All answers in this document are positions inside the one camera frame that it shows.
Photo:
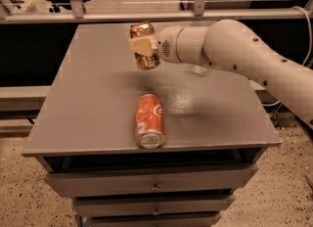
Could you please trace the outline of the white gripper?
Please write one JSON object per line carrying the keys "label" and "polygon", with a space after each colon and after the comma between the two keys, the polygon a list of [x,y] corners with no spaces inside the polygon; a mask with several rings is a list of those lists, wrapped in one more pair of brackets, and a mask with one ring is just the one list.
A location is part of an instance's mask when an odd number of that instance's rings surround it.
{"label": "white gripper", "polygon": [[180,64],[177,41],[182,29],[182,26],[169,26],[156,35],[156,40],[152,37],[131,38],[128,40],[129,48],[133,53],[148,57],[157,52],[163,61]]}

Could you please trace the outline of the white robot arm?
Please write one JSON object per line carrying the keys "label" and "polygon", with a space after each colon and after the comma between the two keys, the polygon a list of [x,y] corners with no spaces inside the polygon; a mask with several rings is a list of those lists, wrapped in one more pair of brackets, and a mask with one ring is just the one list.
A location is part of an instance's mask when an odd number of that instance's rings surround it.
{"label": "white robot arm", "polygon": [[219,68],[247,77],[278,99],[307,125],[313,123],[313,70],[272,50],[243,23],[222,20],[210,26],[130,26],[128,40],[140,69],[160,61]]}

